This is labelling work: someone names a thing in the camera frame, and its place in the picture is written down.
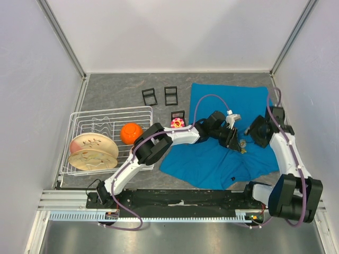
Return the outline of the round silver badge brooch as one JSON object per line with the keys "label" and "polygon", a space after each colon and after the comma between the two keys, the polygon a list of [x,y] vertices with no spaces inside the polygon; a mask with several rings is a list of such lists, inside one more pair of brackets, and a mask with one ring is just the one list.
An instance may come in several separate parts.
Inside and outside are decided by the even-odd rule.
{"label": "round silver badge brooch", "polygon": [[240,140],[239,145],[240,145],[241,148],[245,148],[247,143],[246,143],[245,140]]}

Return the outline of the blue t-shirt garment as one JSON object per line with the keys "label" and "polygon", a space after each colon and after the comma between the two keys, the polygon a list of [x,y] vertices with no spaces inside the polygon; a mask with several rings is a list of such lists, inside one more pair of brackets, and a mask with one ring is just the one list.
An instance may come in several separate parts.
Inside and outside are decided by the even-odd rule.
{"label": "blue t-shirt garment", "polygon": [[249,135],[244,135],[255,118],[265,114],[268,94],[266,87],[192,84],[189,122],[205,119],[214,111],[226,113],[229,107],[241,115],[235,127],[238,139],[247,143],[247,152],[241,154],[224,148],[213,138],[203,143],[177,145],[162,161],[161,172],[194,187],[215,190],[278,172],[273,150],[259,147]]}

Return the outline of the pink flower smiley brooch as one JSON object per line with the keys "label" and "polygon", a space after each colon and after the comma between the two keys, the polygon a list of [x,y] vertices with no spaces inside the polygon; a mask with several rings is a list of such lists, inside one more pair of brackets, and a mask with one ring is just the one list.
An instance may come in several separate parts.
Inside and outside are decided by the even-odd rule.
{"label": "pink flower smiley brooch", "polygon": [[174,118],[171,121],[171,128],[178,129],[178,128],[183,128],[185,127],[185,122],[182,118]]}

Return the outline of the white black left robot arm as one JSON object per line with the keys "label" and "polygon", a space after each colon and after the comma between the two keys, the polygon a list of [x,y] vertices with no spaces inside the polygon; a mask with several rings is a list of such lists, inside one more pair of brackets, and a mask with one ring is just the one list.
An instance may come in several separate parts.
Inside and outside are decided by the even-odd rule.
{"label": "white black left robot arm", "polygon": [[202,143],[214,138],[222,147],[240,152],[238,130],[235,127],[235,122],[240,119],[239,114],[229,110],[226,115],[214,111],[208,118],[182,128],[165,128],[160,123],[153,124],[137,138],[129,157],[120,168],[110,178],[98,183],[98,202],[105,208],[114,206],[116,195],[122,192],[129,180],[144,167],[158,162],[172,146]]}

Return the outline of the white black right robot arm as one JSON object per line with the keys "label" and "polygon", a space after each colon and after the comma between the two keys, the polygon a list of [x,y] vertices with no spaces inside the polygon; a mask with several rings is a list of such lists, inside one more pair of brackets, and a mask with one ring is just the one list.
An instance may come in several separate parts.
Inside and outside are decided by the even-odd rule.
{"label": "white black right robot arm", "polygon": [[245,135],[256,145],[270,147],[276,157],[280,178],[274,186],[250,182],[243,194],[248,208],[265,204],[272,217],[288,221],[310,223],[313,221],[323,192],[320,180],[312,178],[303,164],[296,147],[295,132],[285,124],[283,107],[268,106],[264,116],[258,116]]}

